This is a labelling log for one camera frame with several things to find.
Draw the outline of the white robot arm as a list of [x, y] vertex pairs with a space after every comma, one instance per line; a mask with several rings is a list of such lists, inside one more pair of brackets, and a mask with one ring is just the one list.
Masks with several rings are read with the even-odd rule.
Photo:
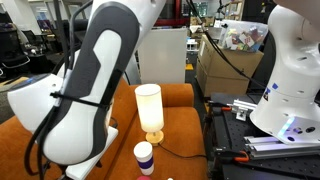
[[9, 104], [32, 133], [24, 168], [40, 179], [47, 166], [95, 165], [107, 149], [113, 97], [166, 0], [89, 0], [87, 29], [63, 77], [36, 75], [13, 86]]

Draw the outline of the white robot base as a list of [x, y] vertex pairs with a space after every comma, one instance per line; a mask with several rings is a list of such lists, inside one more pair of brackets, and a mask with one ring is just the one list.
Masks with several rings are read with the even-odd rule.
[[320, 141], [320, 0], [274, 0], [268, 19], [276, 60], [252, 123], [285, 144]]

